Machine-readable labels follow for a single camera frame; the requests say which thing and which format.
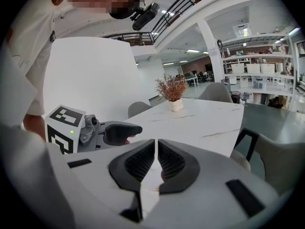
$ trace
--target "gray chair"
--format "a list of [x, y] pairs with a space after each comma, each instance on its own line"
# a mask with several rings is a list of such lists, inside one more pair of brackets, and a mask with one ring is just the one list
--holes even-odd
[[143, 102], [135, 102], [128, 108], [128, 118], [134, 117], [148, 109], [152, 108], [146, 103]]
[[209, 84], [198, 99], [233, 103], [228, 89], [220, 82]]
[[252, 138], [247, 156], [242, 159], [234, 150], [231, 158], [244, 166], [256, 151], [264, 163], [265, 181], [273, 186], [279, 195], [292, 189], [305, 167], [305, 143], [280, 144], [244, 128], [238, 135], [235, 147], [246, 135]]

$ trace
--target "window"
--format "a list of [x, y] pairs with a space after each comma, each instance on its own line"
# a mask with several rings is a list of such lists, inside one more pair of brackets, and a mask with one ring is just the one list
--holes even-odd
[[305, 58], [305, 42], [298, 43], [297, 49], [299, 51], [299, 57]]

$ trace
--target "person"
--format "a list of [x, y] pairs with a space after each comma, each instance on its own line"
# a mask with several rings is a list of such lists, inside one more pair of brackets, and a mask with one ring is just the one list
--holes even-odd
[[[68, 0], [78, 8], [92, 8], [100, 12], [116, 12], [127, 8], [135, 0]], [[37, 95], [24, 117], [26, 130], [45, 140], [42, 115], [43, 83], [46, 67], [55, 40], [54, 12], [63, 0], [28, 0], [12, 23], [6, 42], [13, 61], [36, 88]]]

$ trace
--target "hand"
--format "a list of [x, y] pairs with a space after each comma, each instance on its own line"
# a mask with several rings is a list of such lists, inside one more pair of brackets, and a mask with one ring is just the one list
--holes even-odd
[[129, 144], [130, 141], [126, 140], [124, 144]]

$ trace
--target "marble tabletop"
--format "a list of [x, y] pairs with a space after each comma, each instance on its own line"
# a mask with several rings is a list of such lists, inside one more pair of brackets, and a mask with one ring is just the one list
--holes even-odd
[[155, 139], [155, 160], [141, 183], [144, 218], [159, 201], [157, 188], [163, 183], [158, 162], [158, 139], [168, 139], [229, 157], [240, 131], [244, 106], [199, 99], [183, 99], [183, 109], [170, 111], [166, 101], [126, 122], [140, 125], [141, 134], [129, 138], [131, 143]]

